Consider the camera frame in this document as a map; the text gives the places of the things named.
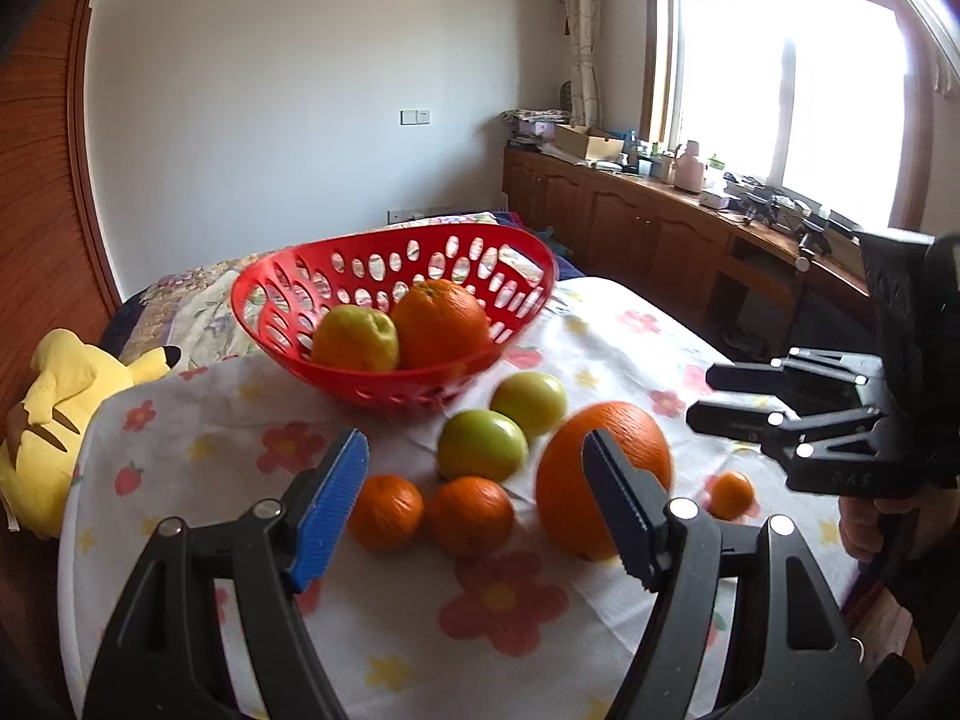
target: wooden desk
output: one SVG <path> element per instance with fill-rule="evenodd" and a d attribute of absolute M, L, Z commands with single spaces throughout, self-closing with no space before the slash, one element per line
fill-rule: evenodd
<path fill-rule="evenodd" d="M 552 227 L 582 271 L 626 285 L 716 343 L 747 292 L 781 312 L 772 353 L 785 344 L 800 296 L 813 290 L 872 326 L 862 278 L 829 258 L 805 274 L 793 238 L 699 204 L 696 196 L 635 175 L 612 175 L 531 151 L 504 153 L 511 210 Z"/>

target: orange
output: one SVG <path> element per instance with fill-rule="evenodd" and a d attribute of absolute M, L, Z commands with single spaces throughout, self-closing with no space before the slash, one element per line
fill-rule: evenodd
<path fill-rule="evenodd" d="M 717 519 L 737 519 L 754 502 L 754 486 L 739 471 L 724 471 L 710 485 L 709 512 Z"/>
<path fill-rule="evenodd" d="M 424 498 L 398 476 L 371 476 L 353 505 L 347 529 L 373 552 L 392 552 L 416 536 L 424 521 Z"/>
<path fill-rule="evenodd" d="M 414 285 L 390 318 L 400 337 L 400 367 L 453 362 L 490 345 L 490 320 L 459 284 L 434 279 Z"/>
<path fill-rule="evenodd" d="M 651 471 L 670 490 L 670 447 L 654 419 L 632 403 L 597 403 L 575 413 L 555 433 L 536 470 L 534 499 L 544 531 L 560 549 L 608 560 L 616 546 L 584 477 L 581 451 L 591 430 L 606 428 L 636 469 Z"/>
<path fill-rule="evenodd" d="M 443 552 L 478 557 L 510 538 L 514 507 L 496 482 L 462 476 L 440 488 L 427 505 L 426 518 Z"/>

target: plastic container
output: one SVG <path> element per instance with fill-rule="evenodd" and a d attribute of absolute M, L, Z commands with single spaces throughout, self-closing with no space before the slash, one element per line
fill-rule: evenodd
<path fill-rule="evenodd" d="M 673 166 L 673 185 L 677 189 L 694 191 L 699 194 L 704 188 L 704 171 L 707 166 L 700 161 L 700 144 L 687 141 L 683 154 L 677 157 Z"/>
<path fill-rule="evenodd" d="M 447 278 L 474 293 L 491 319 L 491 346 L 433 367 L 365 373 L 315 365 L 317 325 L 341 303 L 389 312 L 410 285 Z M 550 250 L 496 224 L 381 230 L 287 248 L 248 266 L 230 303 L 240 326 L 272 360 L 337 399 L 378 413 L 438 410 L 517 340 L 557 281 Z"/>

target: yellow plush toy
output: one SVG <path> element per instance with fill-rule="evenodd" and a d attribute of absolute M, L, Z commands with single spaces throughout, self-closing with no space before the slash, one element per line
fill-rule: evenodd
<path fill-rule="evenodd" d="M 44 336 L 30 368 L 37 379 L 7 416 L 0 445 L 0 491 L 20 525 L 59 536 L 80 442 L 97 407 L 122 389 L 160 378 L 176 365 L 176 346 L 123 365 L 69 330 Z"/>

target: white tablecloth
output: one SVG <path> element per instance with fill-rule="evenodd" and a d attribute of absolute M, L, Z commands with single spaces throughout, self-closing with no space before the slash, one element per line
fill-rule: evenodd
<path fill-rule="evenodd" d="M 655 416 L 670 442 L 673 494 L 698 498 L 712 475 L 744 471 L 757 488 L 748 520 L 761 522 L 774 512 L 793 517 L 834 593 L 843 596 L 856 563 L 838 544 L 836 502 L 786 490 L 782 471 L 754 447 L 696 436 L 686 427 L 685 406 L 707 392 L 704 370 L 721 360 L 623 287 L 576 279 L 558 285 L 506 359 L 449 412 L 482 408 L 496 384 L 519 368 L 560 377 L 571 413 L 593 402 L 629 400 Z M 400 474 L 429 495 L 437 485 L 433 450 L 442 424 L 441 415 L 410 424 L 343 409 L 259 353 L 138 386 L 104 403 L 80 452 L 59 563 L 61 649 L 78 712 L 113 605 L 162 517 L 179 514 L 200 526 L 280 496 L 346 425 L 370 439 L 371 473 Z M 604 716 L 653 596 L 616 560 L 582 562 L 546 539 L 533 504 L 544 442 L 505 485 L 517 527 L 496 555 L 456 565 L 423 541 L 378 557 L 347 535 L 328 574 L 301 596 L 306 625 L 350 717 Z M 503 593 L 504 586 L 512 592 Z M 218 586 L 218 600 L 240 707 L 264 717 L 229 584 Z M 732 609 L 733 583 L 722 581 L 691 705 L 697 714 L 712 706 Z"/>

